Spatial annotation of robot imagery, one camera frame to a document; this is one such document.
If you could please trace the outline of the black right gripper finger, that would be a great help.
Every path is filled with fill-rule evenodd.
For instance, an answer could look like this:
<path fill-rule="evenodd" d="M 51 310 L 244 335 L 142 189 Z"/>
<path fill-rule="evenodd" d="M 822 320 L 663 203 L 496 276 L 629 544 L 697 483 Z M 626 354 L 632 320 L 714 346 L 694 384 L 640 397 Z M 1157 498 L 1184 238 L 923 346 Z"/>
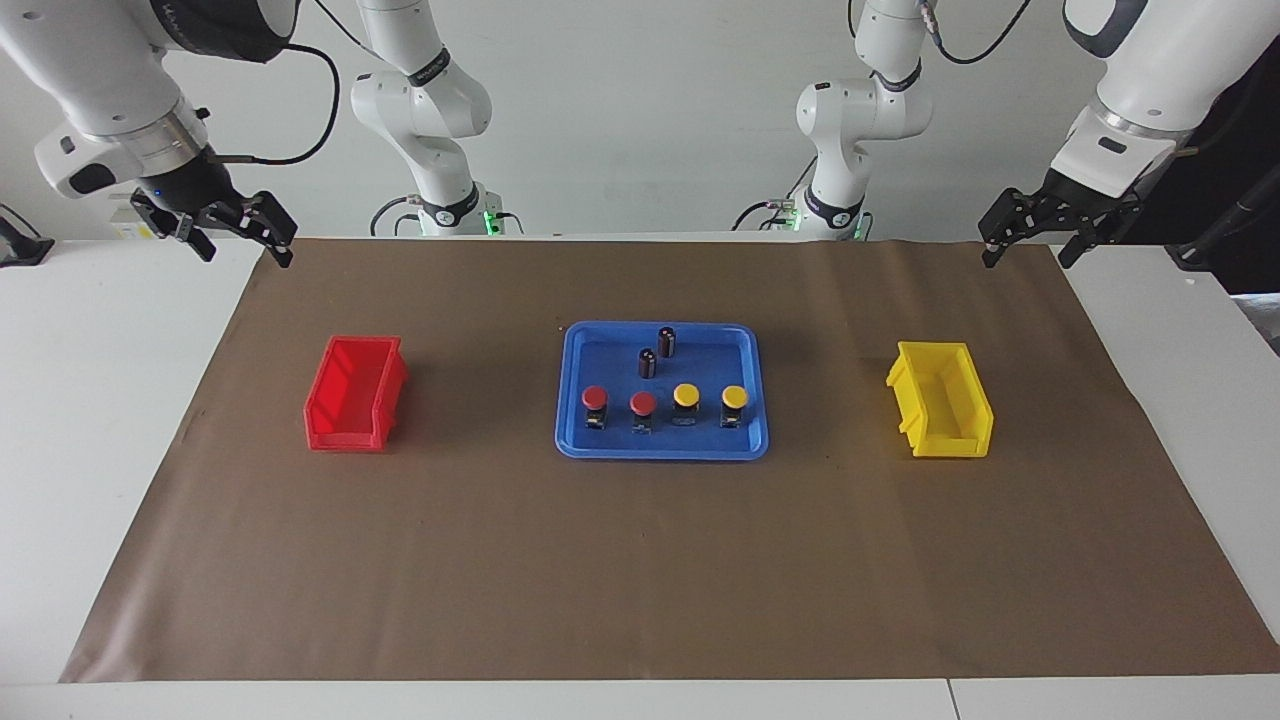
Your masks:
<path fill-rule="evenodd" d="M 191 249 L 202 263 L 211 263 L 218 250 L 200 225 L 200 215 L 175 215 L 172 237 Z"/>
<path fill-rule="evenodd" d="M 250 234 L 282 269 L 294 259 L 291 245 L 296 232 L 294 219 L 271 192 L 260 191 L 250 199 Z"/>

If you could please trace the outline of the blue plastic tray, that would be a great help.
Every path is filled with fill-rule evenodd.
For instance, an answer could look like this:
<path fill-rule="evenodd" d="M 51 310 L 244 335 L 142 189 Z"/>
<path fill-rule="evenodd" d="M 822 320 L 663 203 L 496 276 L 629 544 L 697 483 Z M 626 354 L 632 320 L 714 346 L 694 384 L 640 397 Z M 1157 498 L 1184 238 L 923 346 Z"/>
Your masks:
<path fill-rule="evenodd" d="M 658 354 L 658 331 L 676 333 L 673 357 Z M 655 378 L 637 374 L 643 348 L 657 354 Z M 762 363 L 755 334 L 740 324 L 700 322 L 579 322 L 564 333 L 556 410 L 556 446 L 567 457 L 628 461 L 746 462 L 769 448 L 769 425 L 763 393 Z M 672 391 L 692 383 L 701 391 L 698 421 L 671 423 Z M 602 386 L 609 395 L 607 428 L 584 425 L 580 395 Z M 741 427 L 721 427 L 721 391 L 742 386 L 750 395 Z M 630 397 L 637 391 L 655 396 L 650 434 L 632 432 Z"/>

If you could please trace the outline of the black clamp stand foot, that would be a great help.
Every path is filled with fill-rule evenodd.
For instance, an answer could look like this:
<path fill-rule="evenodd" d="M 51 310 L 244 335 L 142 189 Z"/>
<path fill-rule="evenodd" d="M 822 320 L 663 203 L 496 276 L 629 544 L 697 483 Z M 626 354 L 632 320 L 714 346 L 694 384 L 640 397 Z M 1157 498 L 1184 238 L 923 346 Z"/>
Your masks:
<path fill-rule="evenodd" d="M 41 234 L 36 227 L 9 205 L 0 202 L 0 269 L 9 266 L 37 266 L 56 240 Z"/>

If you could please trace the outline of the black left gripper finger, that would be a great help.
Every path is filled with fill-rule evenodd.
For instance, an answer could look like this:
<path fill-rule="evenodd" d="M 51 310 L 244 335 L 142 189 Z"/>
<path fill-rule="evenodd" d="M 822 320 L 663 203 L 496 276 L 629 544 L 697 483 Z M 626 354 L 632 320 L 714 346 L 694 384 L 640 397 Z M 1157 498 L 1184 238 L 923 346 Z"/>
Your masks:
<path fill-rule="evenodd" d="M 1075 233 L 1059 250 L 1057 260 L 1062 269 L 1071 269 L 1089 251 L 1098 246 L 1096 225 L 1092 222 L 1083 222 Z"/>
<path fill-rule="evenodd" d="M 1006 188 L 979 219 L 978 231 L 984 246 L 982 261 L 986 268 L 995 268 L 1005 252 L 1021 238 L 1019 231 L 1021 206 L 1021 193 L 1015 188 Z"/>

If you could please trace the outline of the brown paper table mat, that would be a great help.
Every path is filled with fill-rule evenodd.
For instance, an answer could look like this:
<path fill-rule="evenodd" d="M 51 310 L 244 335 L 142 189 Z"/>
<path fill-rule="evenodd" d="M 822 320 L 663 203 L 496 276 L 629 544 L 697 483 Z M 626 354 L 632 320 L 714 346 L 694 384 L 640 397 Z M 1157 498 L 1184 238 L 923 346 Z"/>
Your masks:
<path fill-rule="evenodd" d="M 1051 252 L 301 240 L 253 269 L 64 682 L 1275 673 Z M 754 462 L 554 445 L 566 331 L 760 342 Z M 315 452 L 335 334 L 399 336 L 383 452 Z M 897 342 L 964 342 L 986 457 L 914 457 Z"/>

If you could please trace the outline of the black backdrop panel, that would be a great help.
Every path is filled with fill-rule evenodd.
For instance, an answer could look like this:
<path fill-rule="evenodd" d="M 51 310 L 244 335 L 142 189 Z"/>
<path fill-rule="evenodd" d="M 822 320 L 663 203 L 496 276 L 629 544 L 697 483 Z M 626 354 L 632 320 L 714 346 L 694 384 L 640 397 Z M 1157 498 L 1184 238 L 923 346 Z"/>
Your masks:
<path fill-rule="evenodd" d="M 1280 167 L 1280 37 L 1220 96 L 1190 142 L 1198 152 L 1175 160 L 1165 172 L 1125 243 L 1165 246 L 1192 240 Z M 1280 293 L 1280 275 L 1213 277 L 1229 293 Z"/>

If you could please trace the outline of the red plastic bin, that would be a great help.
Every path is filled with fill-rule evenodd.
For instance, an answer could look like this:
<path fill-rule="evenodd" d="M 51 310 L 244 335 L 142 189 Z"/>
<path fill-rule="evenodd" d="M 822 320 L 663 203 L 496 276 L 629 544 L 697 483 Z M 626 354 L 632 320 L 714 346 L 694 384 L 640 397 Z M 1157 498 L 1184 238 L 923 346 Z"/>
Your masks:
<path fill-rule="evenodd" d="M 383 452 L 408 377 L 399 336 L 330 337 L 302 409 L 308 448 Z"/>

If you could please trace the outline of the white wall socket box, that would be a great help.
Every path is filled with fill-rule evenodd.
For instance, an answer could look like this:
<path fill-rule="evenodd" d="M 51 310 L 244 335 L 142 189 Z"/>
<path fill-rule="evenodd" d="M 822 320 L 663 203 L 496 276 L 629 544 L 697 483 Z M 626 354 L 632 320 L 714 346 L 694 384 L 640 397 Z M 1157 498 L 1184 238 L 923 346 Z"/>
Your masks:
<path fill-rule="evenodd" d="M 123 240 L 160 240 L 161 236 L 151 228 L 134 208 L 128 193 L 109 193 L 111 215 L 109 223 Z"/>

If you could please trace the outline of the yellow plastic bin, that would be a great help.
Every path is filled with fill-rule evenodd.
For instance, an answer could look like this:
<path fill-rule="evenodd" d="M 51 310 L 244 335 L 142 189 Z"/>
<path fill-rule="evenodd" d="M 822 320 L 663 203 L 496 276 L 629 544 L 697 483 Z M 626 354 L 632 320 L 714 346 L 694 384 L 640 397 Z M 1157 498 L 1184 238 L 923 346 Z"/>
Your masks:
<path fill-rule="evenodd" d="M 897 342 L 884 380 L 914 457 L 986 457 L 995 410 L 964 342 Z"/>

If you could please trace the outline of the black pole stand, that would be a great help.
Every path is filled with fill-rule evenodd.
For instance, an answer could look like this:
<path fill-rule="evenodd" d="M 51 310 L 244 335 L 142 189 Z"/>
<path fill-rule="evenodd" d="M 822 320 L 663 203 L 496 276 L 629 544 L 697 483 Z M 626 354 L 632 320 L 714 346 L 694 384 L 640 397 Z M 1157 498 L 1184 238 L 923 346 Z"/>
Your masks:
<path fill-rule="evenodd" d="M 1194 238 L 1164 249 L 1185 272 L 1280 275 L 1280 190 L 1240 196 Z"/>

